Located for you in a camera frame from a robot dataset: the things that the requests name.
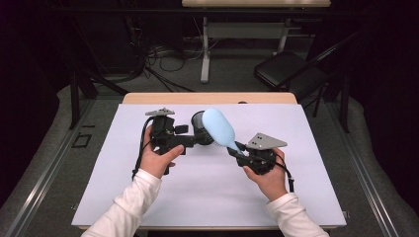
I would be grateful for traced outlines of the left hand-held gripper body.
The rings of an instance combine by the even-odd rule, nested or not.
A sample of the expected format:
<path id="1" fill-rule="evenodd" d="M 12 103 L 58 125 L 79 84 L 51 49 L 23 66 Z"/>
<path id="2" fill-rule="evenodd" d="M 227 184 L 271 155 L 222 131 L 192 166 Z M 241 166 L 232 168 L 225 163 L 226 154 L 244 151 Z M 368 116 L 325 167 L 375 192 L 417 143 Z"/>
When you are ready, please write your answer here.
<path id="1" fill-rule="evenodd" d="M 156 111 L 146 113 L 153 120 L 150 137 L 153 146 L 160 154 L 168 152 L 173 145 L 171 139 L 176 135 L 174 119 L 170 115 L 174 115 L 173 111 L 163 108 Z"/>

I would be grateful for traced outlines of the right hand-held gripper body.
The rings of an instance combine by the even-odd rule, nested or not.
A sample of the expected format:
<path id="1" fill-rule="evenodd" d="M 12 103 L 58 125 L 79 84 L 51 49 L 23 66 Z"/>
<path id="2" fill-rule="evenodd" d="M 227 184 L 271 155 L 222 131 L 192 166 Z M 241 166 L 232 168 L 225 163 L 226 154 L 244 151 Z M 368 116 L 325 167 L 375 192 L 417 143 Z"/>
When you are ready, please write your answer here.
<path id="1" fill-rule="evenodd" d="M 259 132 L 245 144 L 246 150 L 242 151 L 241 159 L 236 158 L 237 164 L 249 167 L 257 175 L 265 175 L 276 165 L 274 148 L 287 145 L 285 141 Z"/>

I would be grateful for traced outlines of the black mesh cup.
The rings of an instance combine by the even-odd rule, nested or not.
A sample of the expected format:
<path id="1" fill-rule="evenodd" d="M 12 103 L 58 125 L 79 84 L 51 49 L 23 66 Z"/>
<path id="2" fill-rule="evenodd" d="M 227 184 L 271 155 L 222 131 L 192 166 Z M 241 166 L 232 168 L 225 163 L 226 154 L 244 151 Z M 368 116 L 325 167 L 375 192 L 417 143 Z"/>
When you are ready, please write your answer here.
<path id="1" fill-rule="evenodd" d="M 191 118 L 191 124 L 194 129 L 195 140 L 200 145 L 211 145 L 214 143 L 213 138 L 204 127 L 203 111 L 195 113 Z"/>

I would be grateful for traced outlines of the light blue hairbrush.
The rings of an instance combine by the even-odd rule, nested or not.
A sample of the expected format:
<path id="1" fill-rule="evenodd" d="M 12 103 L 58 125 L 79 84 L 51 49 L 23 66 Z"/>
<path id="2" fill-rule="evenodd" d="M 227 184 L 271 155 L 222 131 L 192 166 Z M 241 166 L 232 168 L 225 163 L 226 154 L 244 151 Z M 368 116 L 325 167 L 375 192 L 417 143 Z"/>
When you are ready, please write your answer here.
<path id="1" fill-rule="evenodd" d="M 235 143 L 234 128 L 220 110 L 214 108 L 205 110 L 202 121 L 205 130 L 218 145 L 242 153 Z"/>

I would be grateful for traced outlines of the person's left hand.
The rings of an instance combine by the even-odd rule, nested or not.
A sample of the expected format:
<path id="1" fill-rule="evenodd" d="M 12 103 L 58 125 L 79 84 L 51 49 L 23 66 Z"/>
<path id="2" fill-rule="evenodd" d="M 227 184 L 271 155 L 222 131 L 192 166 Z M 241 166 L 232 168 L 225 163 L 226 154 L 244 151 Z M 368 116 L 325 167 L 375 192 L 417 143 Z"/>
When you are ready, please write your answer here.
<path id="1" fill-rule="evenodd" d="M 151 127 L 149 126 L 143 137 L 144 147 L 142 149 L 139 168 L 150 175 L 161 179 L 168 167 L 175 166 L 174 160 L 184 152 L 185 148 L 183 145 L 178 145 L 168 152 L 159 155 L 153 151 L 150 144 L 150 132 Z"/>

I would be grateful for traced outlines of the person's right hand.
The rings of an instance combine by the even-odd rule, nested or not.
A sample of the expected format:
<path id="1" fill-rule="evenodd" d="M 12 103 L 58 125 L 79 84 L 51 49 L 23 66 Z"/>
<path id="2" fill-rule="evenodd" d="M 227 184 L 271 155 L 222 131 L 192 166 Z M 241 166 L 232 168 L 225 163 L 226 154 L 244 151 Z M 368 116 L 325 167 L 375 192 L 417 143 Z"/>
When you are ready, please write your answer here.
<path id="1" fill-rule="evenodd" d="M 285 185 L 286 172 L 280 166 L 275 166 L 265 175 L 257 175 L 247 166 L 243 167 L 243 171 L 269 201 L 274 201 L 288 192 Z"/>

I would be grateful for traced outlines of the white table mat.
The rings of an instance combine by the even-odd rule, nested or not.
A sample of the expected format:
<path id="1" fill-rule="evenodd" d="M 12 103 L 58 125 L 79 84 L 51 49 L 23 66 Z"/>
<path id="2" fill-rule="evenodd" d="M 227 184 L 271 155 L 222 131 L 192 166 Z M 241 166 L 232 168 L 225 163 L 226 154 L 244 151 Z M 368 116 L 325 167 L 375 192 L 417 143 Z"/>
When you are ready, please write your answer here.
<path id="1" fill-rule="evenodd" d="M 151 105 L 121 105 L 112 121 L 90 181 L 72 220 L 95 222 L 131 182 L 141 131 Z M 246 143 L 262 132 L 286 143 L 286 164 L 294 191 L 320 226 L 336 228 L 346 220 L 311 128 L 301 106 L 287 104 L 221 105 L 219 110 Z M 197 145 L 175 161 L 162 179 L 156 201 L 141 223 L 144 229 L 274 229 L 266 197 L 225 148 Z"/>

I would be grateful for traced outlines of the black folding chair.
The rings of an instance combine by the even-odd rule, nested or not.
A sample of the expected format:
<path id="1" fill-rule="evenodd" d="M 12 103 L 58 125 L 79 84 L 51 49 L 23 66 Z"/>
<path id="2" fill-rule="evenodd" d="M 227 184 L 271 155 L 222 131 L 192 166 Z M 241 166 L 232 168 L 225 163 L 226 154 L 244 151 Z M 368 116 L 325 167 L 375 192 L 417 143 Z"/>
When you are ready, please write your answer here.
<path id="1" fill-rule="evenodd" d="M 272 92 L 293 93 L 298 101 L 316 92 L 316 97 L 304 106 L 307 108 L 315 104 L 313 116 L 316 117 L 324 89 L 333 77 L 333 74 L 323 72 L 319 66 L 352 44 L 357 36 L 358 33 L 351 34 L 310 60 L 304 60 L 293 52 L 282 51 L 257 64 L 253 74 Z"/>

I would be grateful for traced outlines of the black metal stand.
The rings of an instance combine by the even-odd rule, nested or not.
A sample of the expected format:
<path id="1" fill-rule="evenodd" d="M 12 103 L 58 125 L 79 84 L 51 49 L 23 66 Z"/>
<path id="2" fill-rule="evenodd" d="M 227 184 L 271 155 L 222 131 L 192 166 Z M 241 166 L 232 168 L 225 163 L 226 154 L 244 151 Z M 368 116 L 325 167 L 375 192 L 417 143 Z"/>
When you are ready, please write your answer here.
<path id="1" fill-rule="evenodd" d="M 340 124 L 343 130 L 348 133 L 348 105 L 349 105 L 349 89 L 350 80 L 346 73 L 343 74 L 342 89 L 341 89 L 341 103 L 340 103 Z"/>
<path id="2" fill-rule="evenodd" d="M 79 92 L 82 92 L 87 100 L 95 100 L 99 95 L 94 86 L 95 82 L 122 96 L 126 95 L 128 90 L 117 86 L 101 75 L 88 42 L 85 41 L 83 34 L 71 17 L 54 17 L 51 20 L 51 27 L 55 48 L 70 73 L 72 113 L 70 128 L 74 128 L 81 120 Z"/>

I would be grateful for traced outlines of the white-framed desk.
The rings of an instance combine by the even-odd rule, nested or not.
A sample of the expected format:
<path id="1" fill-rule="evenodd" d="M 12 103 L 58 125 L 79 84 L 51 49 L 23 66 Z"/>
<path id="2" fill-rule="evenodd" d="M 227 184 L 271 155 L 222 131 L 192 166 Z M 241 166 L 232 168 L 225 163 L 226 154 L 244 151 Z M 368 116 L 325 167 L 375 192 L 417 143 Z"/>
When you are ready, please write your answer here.
<path id="1" fill-rule="evenodd" d="M 330 0 L 182 0 L 184 7 L 190 8 L 321 8 L 329 7 Z M 210 79 L 209 38 L 213 39 L 278 39 L 278 52 L 284 50 L 289 32 L 286 19 L 281 23 L 215 23 L 203 18 L 203 65 L 201 82 Z"/>

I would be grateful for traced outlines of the metal floor rail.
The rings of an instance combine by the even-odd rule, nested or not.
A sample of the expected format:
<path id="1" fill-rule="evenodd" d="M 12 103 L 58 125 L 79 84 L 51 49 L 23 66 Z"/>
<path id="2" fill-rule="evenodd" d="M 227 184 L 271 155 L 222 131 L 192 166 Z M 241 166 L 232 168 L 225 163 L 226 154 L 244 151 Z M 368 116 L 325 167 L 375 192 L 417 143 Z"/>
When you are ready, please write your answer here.
<path id="1" fill-rule="evenodd" d="M 61 107 L 52 128 L 6 205 L 0 209 L 0 237 L 79 237 L 71 224 L 97 157 L 99 128 L 94 101 L 82 105 L 70 129 Z"/>
<path id="2" fill-rule="evenodd" d="M 331 103 L 326 103 L 325 106 L 330 116 L 332 117 L 333 123 L 345 146 L 345 149 L 349 153 L 349 160 L 357 175 L 357 178 L 372 209 L 372 212 L 377 220 L 377 224 L 383 234 L 383 237 L 400 237 L 393 221 L 389 216 L 387 209 L 383 204 L 380 195 L 377 192 L 376 186 L 374 185 L 368 170 L 366 169 L 366 166 L 361 158 L 361 155 L 359 154 L 354 140 L 352 139 L 351 135 L 344 130 L 340 123 L 339 110 L 335 105 Z"/>

